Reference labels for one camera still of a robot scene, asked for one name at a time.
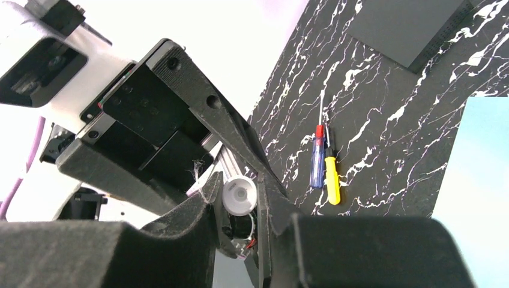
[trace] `yellow screwdriver handle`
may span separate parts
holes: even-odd
[[[332,205],[338,205],[341,201],[341,196],[339,195],[339,177],[337,176],[336,171],[336,158],[327,157],[325,159],[325,178],[327,181],[327,199],[329,203]]]

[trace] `black connector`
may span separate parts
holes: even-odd
[[[67,0],[29,0],[25,9],[65,37],[85,21],[82,12]]]

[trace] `black box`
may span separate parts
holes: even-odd
[[[370,0],[347,33],[417,74],[472,9],[468,0]]]

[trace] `screwdriver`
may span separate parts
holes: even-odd
[[[322,188],[324,186],[324,126],[322,125],[324,98],[320,101],[320,118],[316,126],[315,139],[313,140],[313,156],[311,158],[311,175],[309,186]]]
[[[339,178],[336,171],[336,157],[334,156],[334,148],[329,134],[328,125],[325,126],[327,131],[327,149],[325,150],[325,180],[327,182],[327,199],[332,205],[338,205],[341,201],[339,195]]]

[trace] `table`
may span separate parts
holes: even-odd
[[[430,217],[466,99],[509,94],[509,1],[471,0],[417,75],[345,33],[363,2],[309,2],[249,121],[306,214]],[[320,95],[339,151],[337,206],[309,187]]]

